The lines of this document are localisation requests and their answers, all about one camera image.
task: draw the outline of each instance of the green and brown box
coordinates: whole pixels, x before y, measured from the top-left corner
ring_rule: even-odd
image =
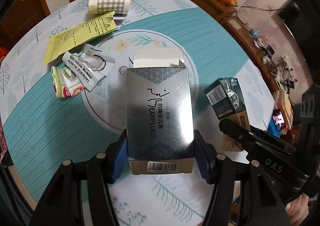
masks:
[[[237,78],[219,78],[204,89],[204,93],[219,120],[228,118],[250,130],[248,114]],[[224,135],[222,150],[242,151],[243,149],[239,143]]]

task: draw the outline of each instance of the circle print on tablecloth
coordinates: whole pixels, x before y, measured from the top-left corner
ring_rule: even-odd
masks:
[[[107,77],[91,91],[81,95],[89,113],[103,127],[120,133],[126,128],[126,69],[133,66],[133,55],[141,47],[179,48],[188,68],[192,105],[198,96],[198,74],[185,49],[170,37],[151,30],[127,30],[111,34],[97,44],[103,53],[115,59],[115,65]]]

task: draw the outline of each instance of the pink floral wallpaper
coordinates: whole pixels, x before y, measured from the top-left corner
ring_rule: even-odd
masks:
[[[244,6],[256,6],[266,9],[283,8],[291,0],[247,0]],[[295,103],[301,102],[301,95],[313,83],[308,66],[303,55],[277,15],[277,11],[261,11],[252,8],[240,8],[238,16],[242,22],[248,22],[251,28],[259,29],[260,35],[268,37],[268,43],[275,50],[274,58],[286,55],[297,74],[298,83],[290,91],[290,99]]]

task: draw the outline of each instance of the checkered paper cup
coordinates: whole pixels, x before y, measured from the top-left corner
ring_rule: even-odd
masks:
[[[115,14],[127,15],[131,0],[89,0],[90,14],[105,14],[115,11]]]

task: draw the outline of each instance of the round table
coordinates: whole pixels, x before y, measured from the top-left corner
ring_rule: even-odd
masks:
[[[88,160],[118,139],[126,120],[125,83],[118,69],[129,67],[128,58],[142,45],[178,47],[184,52],[194,129],[217,151],[222,135],[203,93],[217,78],[238,78],[250,124],[266,130],[274,101],[259,70],[223,27],[190,0],[132,0],[125,20],[116,22],[120,29],[91,42],[115,58],[112,72],[91,93],[57,99],[50,68],[64,63],[42,65],[48,38],[93,18],[87,10],[88,0],[76,0],[46,17],[1,65],[0,73],[8,74],[0,94],[4,135],[17,172],[35,201],[63,160]],[[247,162],[244,151],[226,154]],[[126,165],[110,187],[121,225],[197,225],[211,192],[196,163],[191,174],[175,175],[133,176]],[[85,220],[90,223],[87,193],[83,197]]]

